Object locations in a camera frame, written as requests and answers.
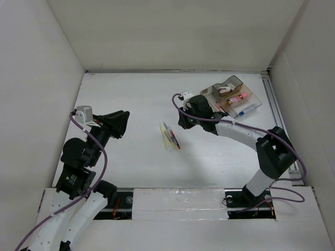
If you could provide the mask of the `blue white glue tube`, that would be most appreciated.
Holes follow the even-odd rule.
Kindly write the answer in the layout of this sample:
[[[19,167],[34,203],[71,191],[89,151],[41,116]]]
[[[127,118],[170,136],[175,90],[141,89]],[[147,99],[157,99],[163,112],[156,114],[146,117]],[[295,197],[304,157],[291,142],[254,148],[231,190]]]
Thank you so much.
[[[244,108],[241,112],[238,113],[238,115],[242,116],[242,115],[248,114],[248,113],[252,112],[256,108],[257,108],[257,105],[256,104],[252,104],[252,105]]]

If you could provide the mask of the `orange pen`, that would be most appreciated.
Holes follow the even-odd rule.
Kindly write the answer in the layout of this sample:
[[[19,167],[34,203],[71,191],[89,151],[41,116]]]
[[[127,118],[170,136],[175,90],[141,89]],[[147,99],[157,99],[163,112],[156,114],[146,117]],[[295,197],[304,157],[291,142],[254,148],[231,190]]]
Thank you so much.
[[[217,102],[215,103],[215,106],[216,106],[216,108],[217,108],[218,110],[222,111],[221,106],[220,106]]]

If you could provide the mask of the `pink eraser roll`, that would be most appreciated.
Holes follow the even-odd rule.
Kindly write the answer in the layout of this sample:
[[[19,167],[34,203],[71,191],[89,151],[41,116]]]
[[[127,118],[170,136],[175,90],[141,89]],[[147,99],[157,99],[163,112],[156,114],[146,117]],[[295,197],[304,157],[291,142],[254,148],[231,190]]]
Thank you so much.
[[[244,99],[246,99],[248,97],[248,94],[247,93],[240,93],[239,95],[236,95],[234,97],[231,97],[227,100],[228,104],[234,104],[234,103],[237,103],[237,102],[240,102]]]

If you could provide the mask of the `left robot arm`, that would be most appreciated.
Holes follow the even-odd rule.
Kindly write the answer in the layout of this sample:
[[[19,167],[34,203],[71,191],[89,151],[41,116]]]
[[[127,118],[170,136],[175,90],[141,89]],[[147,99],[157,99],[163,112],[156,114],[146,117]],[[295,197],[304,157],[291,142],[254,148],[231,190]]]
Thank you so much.
[[[70,121],[86,140],[65,142],[50,212],[21,241],[37,234],[25,250],[73,250],[98,213],[116,203],[117,187],[103,180],[108,164],[105,146],[109,139],[124,136],[129,116],[123,110],[94,115],[90,106],[78,106],[70,113]]]

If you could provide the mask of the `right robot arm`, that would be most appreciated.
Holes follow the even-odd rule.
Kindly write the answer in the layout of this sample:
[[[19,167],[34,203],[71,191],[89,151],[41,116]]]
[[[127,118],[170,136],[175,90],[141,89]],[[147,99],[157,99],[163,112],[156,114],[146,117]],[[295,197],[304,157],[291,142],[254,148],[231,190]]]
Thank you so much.
[[[261,194],[279,180],[297,160],[296,152],[285,131],[280,127],[263,130],[233,120],[225,120],[226,112],[213,111],[202,95],[175,94],[173,105],[178,109],[178,125],[183,129],[200,126],[206,132],[229,138],[253,149],[258,157],[259,170],[242,188],[243,202],[254,206]]]

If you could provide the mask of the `red gel pen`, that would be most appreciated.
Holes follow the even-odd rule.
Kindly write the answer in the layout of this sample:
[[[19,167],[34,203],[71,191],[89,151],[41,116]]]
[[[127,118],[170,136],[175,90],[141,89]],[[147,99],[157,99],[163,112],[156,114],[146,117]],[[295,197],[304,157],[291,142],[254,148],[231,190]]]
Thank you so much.
[[[169,132],[170,132],[170,134],[171,134],[171,137],[172,137],[172,139],[173,139],[173,141],[174,141],[176,147],[180,150],[181,147],[180,147],[179,142],[177,141],[177,139],[176,139],[176,137],[175,137],[175,134],[174,134],[174,132],[173,132],[173,130],[172,130],[171,127],[169,127]]]

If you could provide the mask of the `yellow highlighter pen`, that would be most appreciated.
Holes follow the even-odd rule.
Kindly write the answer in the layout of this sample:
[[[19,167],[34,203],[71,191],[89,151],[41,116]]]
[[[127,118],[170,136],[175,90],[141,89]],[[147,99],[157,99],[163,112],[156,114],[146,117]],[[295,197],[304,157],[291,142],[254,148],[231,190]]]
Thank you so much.
[[[167,138],[165,136],[165,133],[164,133],[164,128],[163,128],[163,125],[162,124],[159,124],[159,127],[160,127],[160,131],[161,131],[161,134],[162,134],[162,138],[163,138],[163,142],[164,142],[164,147],[166,150],[169,149],[169,145],[168,145],[168,142],[167,142]]]
[[[172,149],[176,150],[177,149],[177,146],[176,144],[174,143],[172,137],[170,136],[170,134],[167,132],[167,130],[163,130],[164,132],[164,135],[166,136],[170,146],[172,147]]]

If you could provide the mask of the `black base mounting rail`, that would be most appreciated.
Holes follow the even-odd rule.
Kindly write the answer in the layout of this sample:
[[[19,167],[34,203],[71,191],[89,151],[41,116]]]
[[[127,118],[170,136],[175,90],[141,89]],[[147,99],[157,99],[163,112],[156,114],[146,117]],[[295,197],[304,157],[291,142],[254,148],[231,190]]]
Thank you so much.
[[[273,206],[263,199],[247,203],[239,189],[137,188],[119,191],[117,200],[95,217],[97,220],[217,221],[273,219]]]

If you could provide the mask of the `clear compartment desk organizer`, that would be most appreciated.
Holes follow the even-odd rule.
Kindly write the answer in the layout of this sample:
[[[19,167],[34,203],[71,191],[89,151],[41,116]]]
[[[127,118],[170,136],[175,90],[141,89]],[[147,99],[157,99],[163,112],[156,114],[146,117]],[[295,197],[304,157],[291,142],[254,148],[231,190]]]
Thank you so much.
[[[257,96],[235,75],[203,89],[200,94],[214,111],[226,112],[232,118],[244,116],[262,105]]]

